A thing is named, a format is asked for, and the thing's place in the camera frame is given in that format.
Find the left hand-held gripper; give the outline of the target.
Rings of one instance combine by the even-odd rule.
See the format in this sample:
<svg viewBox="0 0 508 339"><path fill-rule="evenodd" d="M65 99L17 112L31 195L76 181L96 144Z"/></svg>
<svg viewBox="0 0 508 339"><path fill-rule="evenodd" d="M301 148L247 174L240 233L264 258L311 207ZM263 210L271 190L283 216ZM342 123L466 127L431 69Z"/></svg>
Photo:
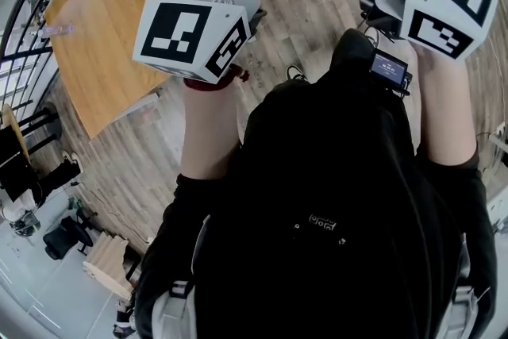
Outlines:
<svg viewBox="0 0 508 339"><path fill-rule="evenodd" d="M146 0L133 59L216 84L266 14L260 0Z"/></svg>

